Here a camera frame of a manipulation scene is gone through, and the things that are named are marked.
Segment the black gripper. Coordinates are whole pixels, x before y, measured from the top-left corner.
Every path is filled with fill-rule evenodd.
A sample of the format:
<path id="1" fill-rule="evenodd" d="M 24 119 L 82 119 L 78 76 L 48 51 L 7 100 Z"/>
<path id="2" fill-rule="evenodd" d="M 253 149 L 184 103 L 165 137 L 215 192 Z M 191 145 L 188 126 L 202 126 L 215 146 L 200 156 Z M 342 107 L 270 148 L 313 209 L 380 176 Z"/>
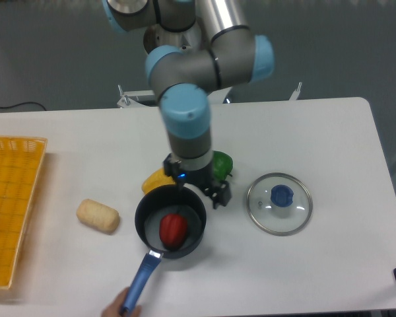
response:
<path id="1" fill-rule="evenodd" d="M 213 171 L 213 152 L 206 152 L 197 158 L 182 158 L 170 153 L 163 161 L 166 176 L 176 184 L 190 184 L 199 188 L 212 201 L 213 209 L 226 207 L 232 198 L 230 184 L 217 181 Z"/>

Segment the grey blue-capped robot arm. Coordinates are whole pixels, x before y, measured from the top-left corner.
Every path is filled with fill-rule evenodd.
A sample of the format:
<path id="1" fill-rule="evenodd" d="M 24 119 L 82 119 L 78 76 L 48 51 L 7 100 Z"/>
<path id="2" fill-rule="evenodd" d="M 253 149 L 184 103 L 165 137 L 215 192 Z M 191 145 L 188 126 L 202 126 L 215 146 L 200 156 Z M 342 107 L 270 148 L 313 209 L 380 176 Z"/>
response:
<path id="1" fill-rule="evenodd" d="M 145 61 L 171 152 L 164 172 L 178 186 L 191 184 L 226 206 L 229 183 L 213 172 L 208 95 L 266 79 L 275 67 L 272 44 L 254 34 L 237 1 L 105 1 L 108 20 L 126 32 L 159 26 L 185 46 L 156 39 Z"/>

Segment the person's hand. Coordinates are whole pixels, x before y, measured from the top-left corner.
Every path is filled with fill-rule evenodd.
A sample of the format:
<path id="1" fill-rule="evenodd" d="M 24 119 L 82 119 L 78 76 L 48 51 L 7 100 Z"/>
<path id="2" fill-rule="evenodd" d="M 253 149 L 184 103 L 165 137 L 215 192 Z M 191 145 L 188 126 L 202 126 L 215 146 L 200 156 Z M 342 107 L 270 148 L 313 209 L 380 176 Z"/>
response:
<path id="1" fill-rule="evenodd" d="M 129 287 L 124 288 L 116 298 L 109 304 L 105 309 L 103 309 L 101 313 L 101 317 L 121 317 L 121 316 L 130 316 L 130 317 L 139 317 L 142 312 L 142 306 L 138 305 L 132 312 L 124 312 L 121 314 L 121 307 L 124 303 L 124 300 L 129 293 Z"/>

